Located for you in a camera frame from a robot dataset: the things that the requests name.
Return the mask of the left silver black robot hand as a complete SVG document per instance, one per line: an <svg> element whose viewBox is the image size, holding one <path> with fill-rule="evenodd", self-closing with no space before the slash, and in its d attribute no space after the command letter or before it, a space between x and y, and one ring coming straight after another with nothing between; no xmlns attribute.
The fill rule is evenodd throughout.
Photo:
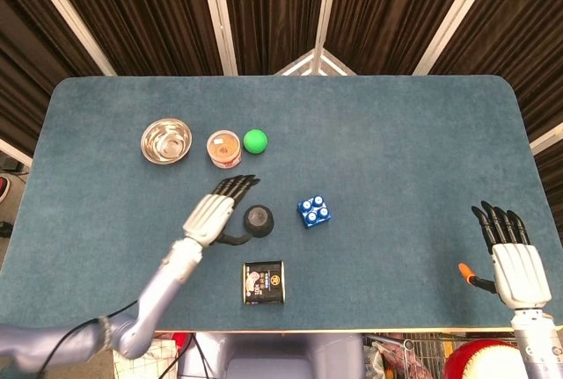
<svg viewBox="0 0 563 379"><path fill-rule="evenodd" d="M183 224L184 237L194 240L202 247L215 243L231 246L247 243L252 239L251 234L234 237L226 234L224 228L240 201L259 182L260 179L254 174L222 179L188 216Z"/></svg>

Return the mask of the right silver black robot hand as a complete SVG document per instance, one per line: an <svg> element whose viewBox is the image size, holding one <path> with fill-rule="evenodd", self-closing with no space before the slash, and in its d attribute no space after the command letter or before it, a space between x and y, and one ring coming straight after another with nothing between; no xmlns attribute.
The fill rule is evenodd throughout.
<svg viewBox="0 0 563 379"><path fill-rule="evenodd" d="M531 244L523 220L515 212L486 201L472 207L494 267L494 278L483 279L465 263L458 270L466 283L497 294L512 310L542 309L552 299L545 268Z"/></svg>

